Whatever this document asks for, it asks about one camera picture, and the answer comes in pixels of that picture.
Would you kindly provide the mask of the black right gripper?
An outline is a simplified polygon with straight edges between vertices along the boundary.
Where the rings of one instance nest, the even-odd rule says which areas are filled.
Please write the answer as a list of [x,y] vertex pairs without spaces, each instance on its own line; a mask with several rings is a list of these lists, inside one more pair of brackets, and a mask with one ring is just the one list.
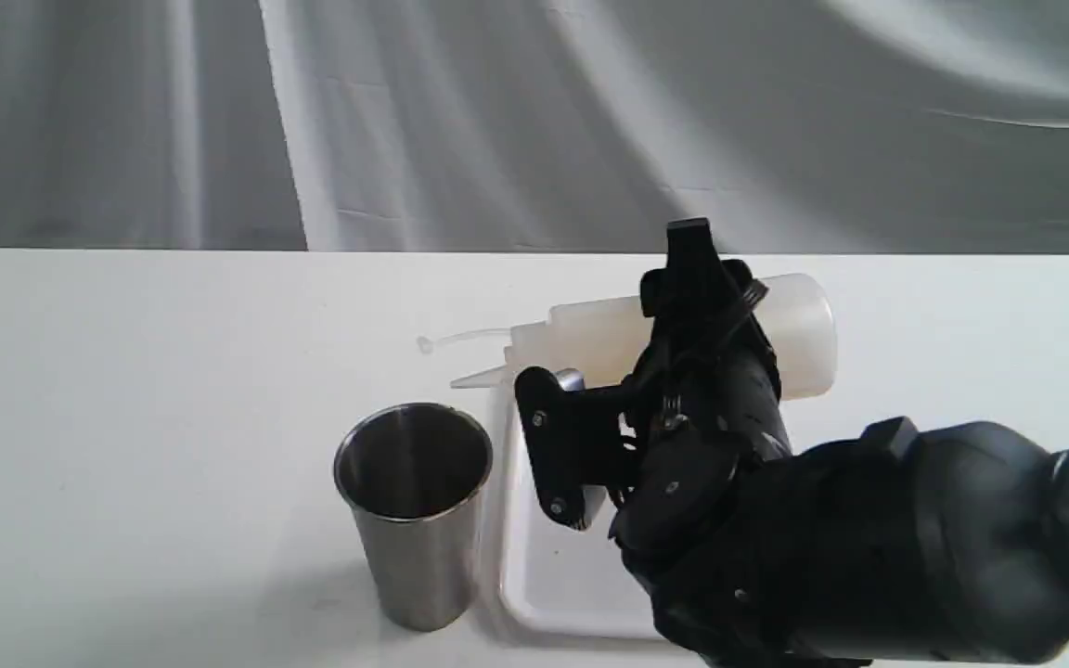
[[639,283],[653,325],[631,375],[586,389],[530,367],[514,383],[539,506],[584,532],[610,503],[611,540],[645,557],[780,557],[796,515],[777,354],[755,315],[769,290],[718,255],[704,217],[667,224],[666,244],[665,266]]

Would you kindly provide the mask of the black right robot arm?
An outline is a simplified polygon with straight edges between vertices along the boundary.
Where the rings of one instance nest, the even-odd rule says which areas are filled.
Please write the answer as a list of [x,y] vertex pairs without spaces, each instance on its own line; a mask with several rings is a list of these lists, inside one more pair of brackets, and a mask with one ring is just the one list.
[[710,667],[874,661],[1036,665],[1069,644],[1069,451],[989,421],[907,417],[795,454],[780,283],[722,259],[704,217],[667,226],[635,299],[626,375],[514,380],[539,504],[608,535],[659,635]]

